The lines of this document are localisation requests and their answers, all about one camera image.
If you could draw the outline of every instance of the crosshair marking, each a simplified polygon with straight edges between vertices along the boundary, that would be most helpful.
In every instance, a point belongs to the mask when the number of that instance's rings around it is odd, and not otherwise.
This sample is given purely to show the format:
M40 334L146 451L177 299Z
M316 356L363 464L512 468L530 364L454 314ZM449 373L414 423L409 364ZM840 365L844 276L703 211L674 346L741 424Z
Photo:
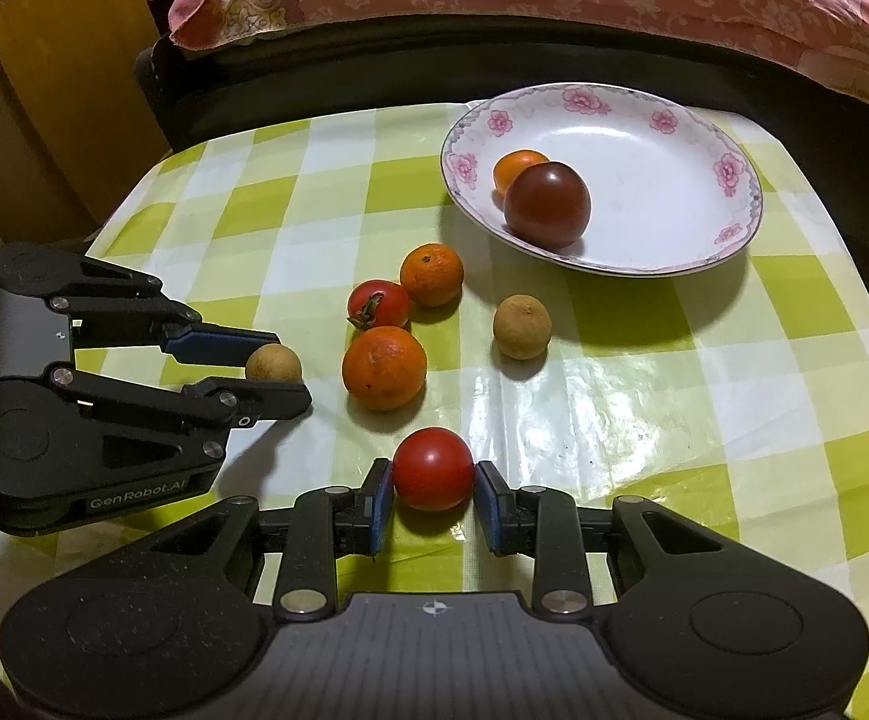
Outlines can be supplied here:
M447 610L449 610L449 608L454 607L449 607L449 605L441 603L441 601L438 601L438 599L434 599L433 601L428 601L428 603L423 605L423 607L418 608L420 608L423 613L431 614L431 616L436 617L438 616L438 614L444 614Z

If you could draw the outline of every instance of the brown longan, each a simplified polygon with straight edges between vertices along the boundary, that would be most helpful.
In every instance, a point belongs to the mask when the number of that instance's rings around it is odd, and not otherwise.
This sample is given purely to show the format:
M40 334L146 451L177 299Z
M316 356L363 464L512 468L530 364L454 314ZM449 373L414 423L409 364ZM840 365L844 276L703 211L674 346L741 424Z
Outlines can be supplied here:
M259 382L303 381L301 361L287 346L267 343L255 349L244 366L244 378Z
M532 295L511 295L495 311L492 329L502 354L514 360L531 360L548 348L552 318Z

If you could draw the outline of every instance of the tablecloth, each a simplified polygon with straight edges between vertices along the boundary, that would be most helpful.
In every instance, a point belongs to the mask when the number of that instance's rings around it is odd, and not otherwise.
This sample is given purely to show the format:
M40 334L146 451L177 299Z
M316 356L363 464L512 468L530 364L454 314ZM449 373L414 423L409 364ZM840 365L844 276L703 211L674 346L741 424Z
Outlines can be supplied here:
M757 167L761 230L743 256L665 279L580 274L487 236L451 204L438 167L465 105L347 113L190 148L153 167L91 253L157 274L206 322L277 332L300 356L311 415L233 431L210 495L85 528L0 535L0 618L38 581L217 498L266 507L358 485L375 456L426 425L468 440L512 487L551 485L588 505L640 493L740 538L849 595L869 624L869 299L822 204L781 143L705 112ZM424 397L369 413L340 383L353 285L398 276L404 255L443 241L465 262L457 309L421 311ZM512 293L548 307L541 362L491 343ZM79 352L78 367L175 388L236 370L179 365L157 348ZM338 563L340 589L450 591L529 584L531 561L495 559L473 515L398 509L378 560ZM597 598L611 600L604 559ZM260 597L270 597L270 560ZM869 720L869 665L852 711Z

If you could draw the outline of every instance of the checkered tablecloth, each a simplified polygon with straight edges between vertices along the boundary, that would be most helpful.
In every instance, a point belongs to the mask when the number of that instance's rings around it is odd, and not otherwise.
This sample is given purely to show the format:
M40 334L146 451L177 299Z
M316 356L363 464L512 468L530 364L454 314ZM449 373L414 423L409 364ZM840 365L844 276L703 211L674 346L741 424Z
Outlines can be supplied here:
M551 485L591 505L647 495L827 581L869 624L869 299L781 143L747 119L707 112L758 168L760 232L744 256L702 274L609 278L532 259L462 217L438 152L465 110L280 124L150 170L92 255L157 274L206 322L277 332L304 364L313 413L234 431L210 496L55 536L0 536L0 616L38 581L214 498L248 493L270 507L309 488L358 485L375 456L438 424L512 487ZM462 255L462 302L412 319L430 365L423 400L367 413L340 383L346 298L362 280L396 279L404 255L431 241ZM512 293L537 296L552 315L543 365L492 347L494 308ZM79 353L78 365L169 388L217 372L157 348ZM394 528L379 560L340 562L342 591L529 584L529 560L487 555L470 511L399 511ZM598 598L610 600L604 561L593 557L592 568ZM852 711L869 720L869 666Z

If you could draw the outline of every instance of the plate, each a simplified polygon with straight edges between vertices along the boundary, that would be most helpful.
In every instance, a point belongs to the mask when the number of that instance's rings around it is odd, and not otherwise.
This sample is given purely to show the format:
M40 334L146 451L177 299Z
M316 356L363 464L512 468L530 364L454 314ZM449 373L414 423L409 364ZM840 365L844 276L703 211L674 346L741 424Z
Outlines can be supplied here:
M533 148L585 180L582 238L548 251L505 224L495 162ZM441 170L457 207L506 244L579 271L689 274L739 251L761 223L761 184L740 146L670 100L596 83L531 86L478 103L451 128Z

